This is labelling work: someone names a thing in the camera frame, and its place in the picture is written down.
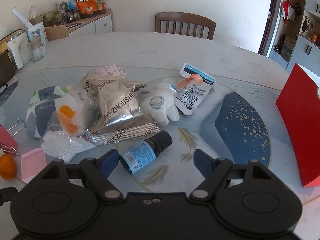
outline red box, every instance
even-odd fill
[[[320,186],[320,78],[295,64],[276,104],[287,127],[303,187]]]

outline foil package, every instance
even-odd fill
[[[159,132],[154,120],[142,113],[138,104],[139,88],[146,85],[113,75],[86,75],[81,86],[95,97],[99,119],[89,129],[88,138],[95,145]]]

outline orange circle on pouch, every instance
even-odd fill
[[[75,112],[69,106],[61,106],[58,112],[58,118],[64,129],[70,134],[78,132],[78,127],[73,123],[72,118]]]
[[[7,153],[0,157],[0,176],[9,180],[16,175],[17,166],[14,159]]]

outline pink binder clip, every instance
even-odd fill
[[[16,126],[19,125],[19,122],[22,122],[24,127],[20,128],[18,131],[15,132],[15,134],[13,136],[11,136],[8,131],[10,131],[11,129],[15,128]],[[0,124],[0,149],[2,149],[3,151],[7,152],[7,153],[12,153],[15,155],[20,156],[19,152],[18,152],[18,143],[13,139],[13,137],[20,131],[26,128],[26,123],[21,120],[18,119],[17,120],[17,124],[14,125],[13,127],[11,127],[9,130],[6,130],[3,125]]]

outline glass cup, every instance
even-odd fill
[[[42,43],[38,36],[35,36],[32,41],[28,43],[29,53],[33,62],[37,62],[43,58]]]

